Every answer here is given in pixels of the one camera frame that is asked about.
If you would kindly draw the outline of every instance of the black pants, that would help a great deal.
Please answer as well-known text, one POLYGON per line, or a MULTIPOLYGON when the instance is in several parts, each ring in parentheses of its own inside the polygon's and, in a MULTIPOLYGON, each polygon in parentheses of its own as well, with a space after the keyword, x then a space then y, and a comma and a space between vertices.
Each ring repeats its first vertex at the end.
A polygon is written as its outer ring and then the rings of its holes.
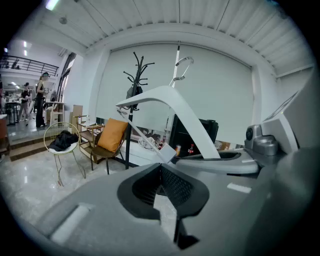
POLYGON ((36 99, 36 116, 35 116, 35 126, 40 127, 42 125, 45 125, 44 118, 42 117, 44 108, 44 100, 42 98, 36 99))

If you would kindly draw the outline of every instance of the orange pillow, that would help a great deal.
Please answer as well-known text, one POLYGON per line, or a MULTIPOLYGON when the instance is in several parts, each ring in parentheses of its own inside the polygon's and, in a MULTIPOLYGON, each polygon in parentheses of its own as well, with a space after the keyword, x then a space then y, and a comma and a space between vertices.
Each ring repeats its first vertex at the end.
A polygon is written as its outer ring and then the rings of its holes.
POLYGON ((127 126, 127 122, 109 118, 98 141, 98 146, 115 152, 127 126))

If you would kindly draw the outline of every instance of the black coat rack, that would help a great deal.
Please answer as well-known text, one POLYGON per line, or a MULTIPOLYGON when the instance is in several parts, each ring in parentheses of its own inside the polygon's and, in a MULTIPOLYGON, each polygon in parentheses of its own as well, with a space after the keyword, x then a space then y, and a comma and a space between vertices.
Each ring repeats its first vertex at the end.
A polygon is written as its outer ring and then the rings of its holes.
MULTIPOLYGON (((155 64, 154 62, 152 63, 147 63, 145 65, 142 65, 143 64, 143 61, 144 61, 144 57, 142 56, 141 57, 141 60, 139 61, 137 55, 135 52, 133 52, 135 58, 136 58, 136 61, 137 61, 137 64, 136 66, 138 67, 137 68, 137 71, 136 71, 136 74, 135 74, 135 78, 123 71, 123 73, 127 74, 128 75, 128 79, 130 80, 130 82, 132 82, 133 84, 133 91, 132 91, 132 96, 135 96, 136 94, 139 94, 139 86, 146 86, 148 85, 147 83, 140 83, 141 80, 148 80, 147 78, 140 78, 141 74, 146 70, 146 68, 148 67, 148 65, 152 65, 152 64, 155 64)), ((137 109, 137 104, 136 105, 131 105, 130 106, 130 114, 129 114, 129 120, 132 122, 132 119, 133 119, 133 111, 138 111, 139 109, 137 109)), ((128 127, 126 129, 126 146, 125 146, 125 169, 128 169, 129 168, 129 154, 130 154, 130 137, 131 137, 131 125, 128 124, 128 127)))

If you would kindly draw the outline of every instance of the roller blind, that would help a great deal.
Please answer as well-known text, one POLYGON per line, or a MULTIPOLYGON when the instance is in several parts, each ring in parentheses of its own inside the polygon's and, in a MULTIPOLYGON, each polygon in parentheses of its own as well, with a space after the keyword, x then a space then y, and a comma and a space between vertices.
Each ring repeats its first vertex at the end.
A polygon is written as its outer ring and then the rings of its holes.
MULTIPOLYGON (((253 113, 251 69, 220 53, 181 45, 179 59, 186 56, 194 64, 175 88, 199 119, 219 123, 217 140, 243 145, 253 113)), ((178 75, 186 65, 178 66, 178 75)))

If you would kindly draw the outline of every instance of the white ceiling panel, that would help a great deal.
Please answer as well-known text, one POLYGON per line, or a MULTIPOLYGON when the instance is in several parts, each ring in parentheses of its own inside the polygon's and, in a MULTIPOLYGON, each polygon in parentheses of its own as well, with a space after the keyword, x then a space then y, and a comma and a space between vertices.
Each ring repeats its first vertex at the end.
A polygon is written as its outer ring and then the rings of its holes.
POLYGON ((295 24, 266 0, 60 0, 41 22, 87 48, 134 27, 184 23, 236 38, 277 72, 314 62, 295 24))

